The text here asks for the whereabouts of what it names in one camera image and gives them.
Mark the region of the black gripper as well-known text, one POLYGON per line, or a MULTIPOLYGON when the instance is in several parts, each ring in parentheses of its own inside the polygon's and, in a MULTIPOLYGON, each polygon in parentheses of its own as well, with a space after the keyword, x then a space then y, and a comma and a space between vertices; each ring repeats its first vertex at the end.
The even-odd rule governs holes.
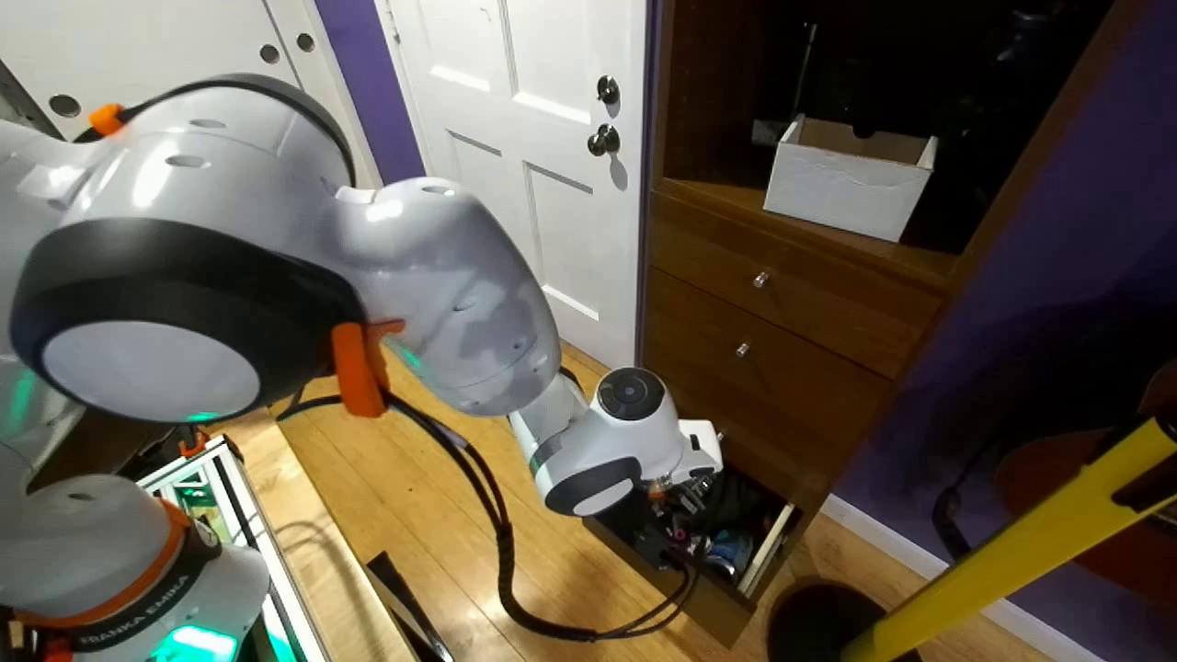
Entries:
POLYGON ((696 552, 702 539, 722 523, 732 483, 723 474, 683 483, 683 485, 651 485, 647 491, 647 523, 678 552, 696 552))

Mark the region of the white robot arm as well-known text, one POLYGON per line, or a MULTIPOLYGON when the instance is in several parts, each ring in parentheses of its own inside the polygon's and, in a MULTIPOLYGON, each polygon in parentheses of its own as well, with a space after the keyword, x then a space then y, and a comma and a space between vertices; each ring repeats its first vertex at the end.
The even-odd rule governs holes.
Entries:
POLYGON ((203 427, 331 374, 379 416, 401 362, 445 405, 511 418, 560 517, 722 471, 660 374, 572 390, 537 276, 472 192, 364 188, 333 119, 282 80, 190 80, 78 139, 9 125, 0 151, 2 607, 75 653, 244 632, 265 597, 257 557, 126 480, 27 485, 89 407, 203 427))

